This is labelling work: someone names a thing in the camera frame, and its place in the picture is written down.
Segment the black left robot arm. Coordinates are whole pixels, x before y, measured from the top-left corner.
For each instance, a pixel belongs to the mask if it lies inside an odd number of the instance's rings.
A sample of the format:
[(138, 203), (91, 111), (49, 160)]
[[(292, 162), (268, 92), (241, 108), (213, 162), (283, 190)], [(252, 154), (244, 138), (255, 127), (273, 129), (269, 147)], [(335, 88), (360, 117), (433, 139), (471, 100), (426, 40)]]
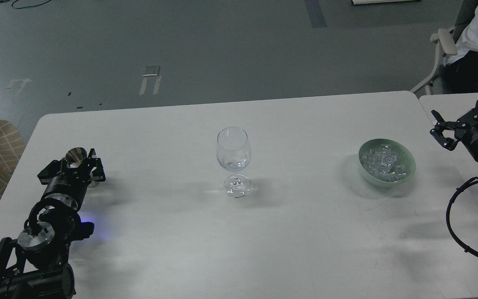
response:
[(46, 189), (16, 239), (0, 241), (0, 299), (71, 299), (75, 276), (69, 263), (72, 242), (95, 229), (78, 212), (87, 190), (105, 182), (95, 149), (72, 148), (37, 175)]

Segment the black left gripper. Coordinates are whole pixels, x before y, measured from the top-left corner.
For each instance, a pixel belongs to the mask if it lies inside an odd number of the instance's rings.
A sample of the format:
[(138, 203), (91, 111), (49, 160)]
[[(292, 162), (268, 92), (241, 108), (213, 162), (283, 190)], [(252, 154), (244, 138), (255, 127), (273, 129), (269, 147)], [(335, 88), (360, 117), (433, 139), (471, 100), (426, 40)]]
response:
[(67, 168), (65, 159), (53, 160), (38, 173), (38, 180), (46, 185), (41, 199), (57, 199), (73, 210), (80, 210), (88, 185), (106, 181), (104, 166), (95, 149), (91, 148), (79, 169)]

